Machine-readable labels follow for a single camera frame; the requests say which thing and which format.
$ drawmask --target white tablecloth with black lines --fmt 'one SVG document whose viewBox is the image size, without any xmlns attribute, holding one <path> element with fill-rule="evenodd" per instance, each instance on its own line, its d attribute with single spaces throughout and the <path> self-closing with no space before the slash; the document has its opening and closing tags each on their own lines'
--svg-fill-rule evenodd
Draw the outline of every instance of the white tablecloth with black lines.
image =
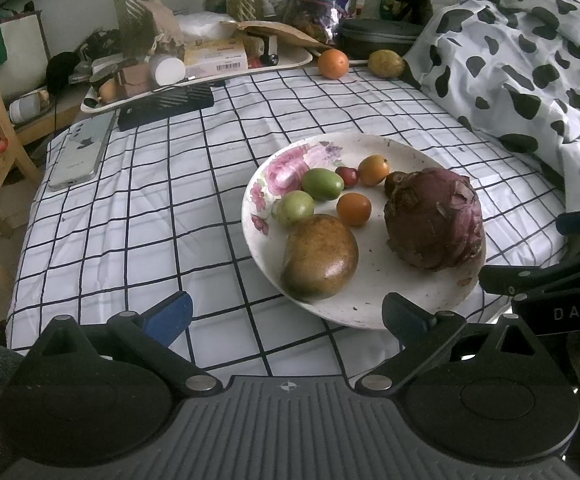
<svg viewBox="0 0 580 480">
<path fill-rule="evenodd" d="M 224 383 L 233 374 L 352 378 L 398 352 L 387 332 L 336 326 L 291 303 L 248 252 L 240 219 L 250 177 L 316 134 L 390 137 L 470 176 L 490 263 L 554 263 L 563 248 L 554 224 L 562 194 L 401 81 L 363 68 L 330 81 L 309 68 L 236 78 L 213 92 L 211 108 L 115 128 L 96 179 L 58 192 L 47 182 L 65 134 L 52 142 L 8 314 L 11 348 L 25 352 L 58 314 L 102 323 L 186 290 L 193 322 L 171 348 Z M 477 288 L 456 310 L 487 320 L 506 301 Z"/>
</svg>

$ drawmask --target metal screw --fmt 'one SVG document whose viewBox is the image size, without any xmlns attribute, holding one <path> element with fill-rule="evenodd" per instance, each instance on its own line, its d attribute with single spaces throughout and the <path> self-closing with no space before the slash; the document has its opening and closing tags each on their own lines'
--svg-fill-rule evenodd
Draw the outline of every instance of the metal screw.
<svg viewBox="0 0 580 480">
<path fill-rule="evenodd" d="M 186 386 L 195 392 L 212 390 L 216 385 L 216 379 L 210 375 L 193 375 L 186 380 Z"/>
<path fill-rule="evenodd" d="M 363 384 L 363 386 L 368 390 L 381 392 L 390 388 L 390 386 L 392 386 L 392 381 L 385 375 L 366 375 L 361 379 L 361 384 Z"/>
</svg>

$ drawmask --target purple cabbage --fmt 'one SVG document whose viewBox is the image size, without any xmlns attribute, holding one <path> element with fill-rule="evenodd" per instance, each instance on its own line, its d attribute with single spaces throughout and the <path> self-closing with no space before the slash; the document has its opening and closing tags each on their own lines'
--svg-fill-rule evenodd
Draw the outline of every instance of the purple cabbage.
<svg viewBox="0 0 580 480">
<path fill-rule="evenodd" d="M 456 267 L 478 256 L 484 230 L 470 179 L 443 168 L 403 173 L 384 208 L 390 247 L 419 269 Z"/>
</svg>

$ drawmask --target floral pattern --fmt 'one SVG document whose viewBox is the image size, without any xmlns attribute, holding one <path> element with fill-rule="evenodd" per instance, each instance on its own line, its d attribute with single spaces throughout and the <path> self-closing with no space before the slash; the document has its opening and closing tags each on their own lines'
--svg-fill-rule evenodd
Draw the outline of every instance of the floral pattern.
<svg viewBox="0 0 580 480">
<path fill-rule="evenodd" d="M 301 144 L 276 156 L 250 189 L 250 219 L 257 231 L 268 235 L 266 219 L 272 215 L 273 205 L 286 193 L 301 189 L 301 179 L 310 168 L 343 166 L 341 151 L 332 142 L 319 142 Z"/>
</svg>

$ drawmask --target pink flower print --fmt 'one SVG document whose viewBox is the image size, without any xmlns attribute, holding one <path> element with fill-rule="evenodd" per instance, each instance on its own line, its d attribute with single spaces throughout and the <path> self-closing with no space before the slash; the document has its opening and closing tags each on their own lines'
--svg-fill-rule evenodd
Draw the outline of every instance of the pink flower print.
<svg viewBox="0 0 580 480">
<path fill-rule="evenodd" d="M 273 195 L 283 196 L 301 187 L 301 177 L 310 169 L 304 161 L 308 146 L 297 146 L 283 152 L 266 168 L 268 189 Z"/>
<path fill-rule="evenodd" d="M 263 234 L 268 236 L 268 223 L 263 218 L 257 215 L 250 215 L 250 219 L 257 231 L 261 231 Z"/>
<path fill-rule="evenodd" d="M 257 213 L 266 208 L 266 196 L 263 194 L 263 189 L 259 182 L 255 182 L 252 186 L 250 196 L 252 197 L 252 202 L 257 207 Z"/>
<path fill-rule="evenodd" d="M 308 150 L 304 161 L 311 168 L 323 168 L 341 157 L 341 147 L 331 142 L 320 142 Z"/>
</svg>

